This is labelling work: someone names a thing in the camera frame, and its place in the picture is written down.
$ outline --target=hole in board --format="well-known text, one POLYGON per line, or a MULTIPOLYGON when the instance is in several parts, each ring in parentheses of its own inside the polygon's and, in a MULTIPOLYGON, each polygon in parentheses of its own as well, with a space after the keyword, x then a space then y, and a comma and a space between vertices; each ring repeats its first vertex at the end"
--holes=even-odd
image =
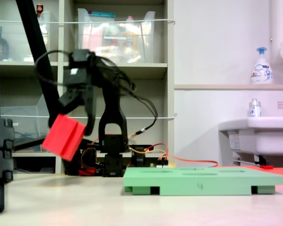
POLYGON ((216 173, 183 173, 186 176, 215 176, 216 173))
POLYGON ((150 194, 160 194, 160 188, 159 187, 150 187, 150 194))
POLYGON ((183 171, 196 171, 196 170, 204 170, 203 168, 174 168, 174 170, 183 170, 183 171))
POLYGON ((167 170, 156 170, 156 171, 143 171, 143 173, 172 173, 172 171, 167 170))
POLYGON ((221 173, 244 173, 243 170, 220 170, 221 173))
POLYGON ((252 194, 258 194, 258 186, 252 186, 251 187, 251 193, 252 194))

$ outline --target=red wire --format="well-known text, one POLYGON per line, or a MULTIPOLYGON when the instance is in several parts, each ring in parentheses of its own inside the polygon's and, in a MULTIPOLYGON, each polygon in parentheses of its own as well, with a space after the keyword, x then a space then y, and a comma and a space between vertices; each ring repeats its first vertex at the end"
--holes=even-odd
POLYGON ((155 146, 157 146, 157 145, 164 145, 164 146, 166 147, 166 155, 168 156, 168 154, 169 154, 169 147, 168 147, 168 145, 166 145, 165 143, 158 143, 158 144, 151 145, 150 147, 147 147, 147 148, 145 149, 145 151, 150 150, 150 148, 155 147, 155 146))

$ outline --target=soap dispenser bottle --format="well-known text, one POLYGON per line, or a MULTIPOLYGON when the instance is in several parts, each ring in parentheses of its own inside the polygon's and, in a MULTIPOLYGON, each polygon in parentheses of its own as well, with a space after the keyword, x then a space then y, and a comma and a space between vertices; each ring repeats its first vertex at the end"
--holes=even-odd
POLYGON ((265 47, 260 47, 257 49, 259 52, 259 59, 255 64, 253 73, 250 77, 251 84, 273 84, 274 74, 273 71, 264 57, 264 52, 267 49, 265 47))

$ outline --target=cabinet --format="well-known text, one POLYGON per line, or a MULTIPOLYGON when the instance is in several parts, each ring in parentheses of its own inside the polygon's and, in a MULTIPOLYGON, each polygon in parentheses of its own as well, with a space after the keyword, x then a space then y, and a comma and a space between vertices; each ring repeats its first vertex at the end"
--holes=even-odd
MULTIPOLYGON (((128 16, 135 20, 143 19, 146 12, 155 11, 155 19, 173 19, 174 0, 39 0, 33 1, 43 4, 44 11, 50 11, 50 21, 59 21, 59 24, 50 24, 50 32, 56 28, 57 35, 50 37, 50 49, 54 45, 60 50, 68 52, 78 48, 78 25, 64 22, 77 21, 77 9, 85 8, 92 11, 112 12, 116 14, 115 21, 124 21, 128 16)), ((0 26, 12 23, 6 21, 21 21, 17 11, 17 5, 13 0, 0 1, 0 26)), ((7 42, 8 36, 2 36, 7 42)), ((164 142, 168 144, 170 154, 174 150, 174 23, 159 21, 155 22, 154 31, 154 63, 118 63, 121 70, 136 83, 136 94, 150 99, 157 108, 158 119, 155 126, 144 134, 136 136, 135 144, 155 144, 164 142)), ((10 51, 19 52, 20 49, 10 46, 10 51)), ((11 57, 10 61, 0 61, 0 105, 11 106, 35 106, 38 104, 42 91, 33 70, 33 62, 11 57)), ((50 58, 55 79, 63 82, 63 70, 67 67, 67 59, 63 54, 54 55, 50 58)), ((58 87, 60 95, 65 90, 58 87)), ((121 107, 127 119, 128 134, 131 134, 145 125, 151 124, 152 115, 148 109, 131 97, 121 99, 121 107)), ((94 140, 98 135, 98 123, 105 108, 101 90, 98 89, 96 125, 91 136, 94 140)), ((85 117, 83 107, 78 107, 70 113, 73 117, 85 117)), ((78 119, 86 123, 87 119, 78 119)), ((107 132, 116 133, 113 126, 106 128, 107 132)), ((54 157, 51 153, 14 153, 15 159, 20 157, 54 157)), ((147 157, 158 157, 158 153, 150 153, 147 157)), ((62 172, 61 159, 56 157, 55 172, 62 172)))

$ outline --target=white shelf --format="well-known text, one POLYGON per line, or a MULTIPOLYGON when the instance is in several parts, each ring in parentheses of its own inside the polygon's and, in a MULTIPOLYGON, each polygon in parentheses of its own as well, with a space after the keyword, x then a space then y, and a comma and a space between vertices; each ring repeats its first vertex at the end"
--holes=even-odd
MULTIPOLYGON (((163 153, 147 153, 146 154, 146 158, 159 158, 163 153)), ((98 158, 104 158, 106 153, 100 153, 97 152, 97 157, 98 158)), ((131 158, 131 152, 127 152, 127 153, 122 153, 124 158, 131 158)))
POLYGON ((249 89, 249 90, 283 90, 283 85, 276 84, 261 84, 261 85, 201 85, 201 84, 178 84, 174 85, 175 90, 195 90, 195 89, 249 89))
MULTIPOLYGON (((27 61, 0 61, 0 65, 4 66, 34 66, 34 62, 27 61)), ((51 62, 51 66, 58 66, 57 62, 51 62)))
POLYGON ((167 70, 166 63, 119 63, 117 66, 131 79, 139 80, 161 80, 167 70))
MULTIPOLYGON (((54 77, 57 78, 58 63, 50 63, 54 77)), ((33 62, 0 61, 0 78, 37 78, 33 62)))
MULTIPOLYGON (((104 158, 106 153, 97 152, 98 158, 104 158)), ((131 158, 131 152, 122 153, 124 158, 131 158)), ((148 153, 146 154, 147 158, 159 158, 162 153, 148 153)), ((56 157, 55 154, 51 152, 14 152, 12 153, 13 157, 56 157)))
POLYGON ((101 5, 163 5, 164 0, 75 0, 75 3, 101 5))
POLYGON ((13 152, 13 157, 56 157, 51 152, 13 152))

